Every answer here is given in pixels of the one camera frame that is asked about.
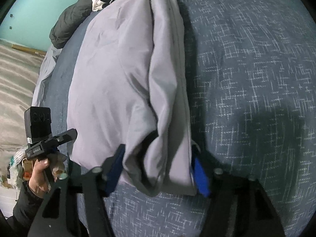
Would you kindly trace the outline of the black sleeve left forearm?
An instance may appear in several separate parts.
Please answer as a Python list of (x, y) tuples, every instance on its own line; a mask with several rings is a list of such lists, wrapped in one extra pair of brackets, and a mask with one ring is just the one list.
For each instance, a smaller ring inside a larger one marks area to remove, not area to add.
[(13, 215), (7, 219), (10, 236), (28, 235), (42, 201), (30, 189), (28, 181), (23, 182)]

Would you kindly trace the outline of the person's left hand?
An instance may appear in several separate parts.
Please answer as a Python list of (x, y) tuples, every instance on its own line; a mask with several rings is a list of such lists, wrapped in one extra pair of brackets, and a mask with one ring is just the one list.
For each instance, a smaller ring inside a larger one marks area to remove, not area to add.
[(32, 176), (28, 182), (30, 190), (39, 198), (43, 198), (49, 191), (48, 182), (45, 176), (45, 169), (49, 169), (49, 159), (43, 159), (41, 161), (36, 160)]

